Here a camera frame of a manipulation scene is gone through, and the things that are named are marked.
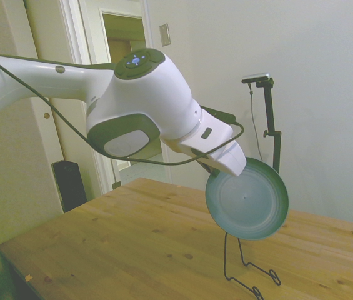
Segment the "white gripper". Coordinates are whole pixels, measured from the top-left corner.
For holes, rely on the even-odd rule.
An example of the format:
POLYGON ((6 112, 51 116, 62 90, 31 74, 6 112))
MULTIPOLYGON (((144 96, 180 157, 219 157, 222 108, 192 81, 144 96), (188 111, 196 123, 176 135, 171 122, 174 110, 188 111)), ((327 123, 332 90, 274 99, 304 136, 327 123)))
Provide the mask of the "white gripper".
MULTIPOLYGON (((206 153, 217 146, 220 146, 223 141, 209 141, 194 143, 191 149, 206 153)), ((217 177, 219 170, 233 176, 241 174, 246 166, 246 157, 236 141, 231 141, 225 146, 206 155, 206 158, 199 158, 198 161, 203 163, 203 168, 212 176, 217 177)))

